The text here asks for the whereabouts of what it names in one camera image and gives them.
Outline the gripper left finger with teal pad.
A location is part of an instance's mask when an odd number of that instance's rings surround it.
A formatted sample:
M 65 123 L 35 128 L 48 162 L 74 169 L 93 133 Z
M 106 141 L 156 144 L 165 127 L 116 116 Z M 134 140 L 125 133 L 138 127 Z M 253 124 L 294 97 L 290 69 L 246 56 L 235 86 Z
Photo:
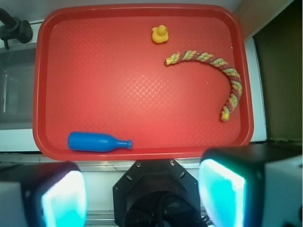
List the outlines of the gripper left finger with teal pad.
M 83 227 L 87 211 L 86 178 L 73 162 L 0 168 L 2 227 Z

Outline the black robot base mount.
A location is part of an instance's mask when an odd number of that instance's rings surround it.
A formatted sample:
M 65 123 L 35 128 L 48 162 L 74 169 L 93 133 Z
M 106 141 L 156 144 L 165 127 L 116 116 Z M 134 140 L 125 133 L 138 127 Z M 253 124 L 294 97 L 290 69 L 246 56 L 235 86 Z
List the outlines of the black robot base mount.
M 198 182 L 175 160 L 138 160 L 113 186 L 119 227 L 207 227 Z

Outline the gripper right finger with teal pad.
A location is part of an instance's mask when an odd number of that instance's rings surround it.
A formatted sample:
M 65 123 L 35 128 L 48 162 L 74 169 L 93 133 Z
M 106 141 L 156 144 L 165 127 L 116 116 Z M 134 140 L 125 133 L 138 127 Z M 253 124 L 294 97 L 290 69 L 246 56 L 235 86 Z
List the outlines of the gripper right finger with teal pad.
M 216 227 L 300 227 L 303 148 L 252 143 L 211 148 L 201 157 L 198 191 Z

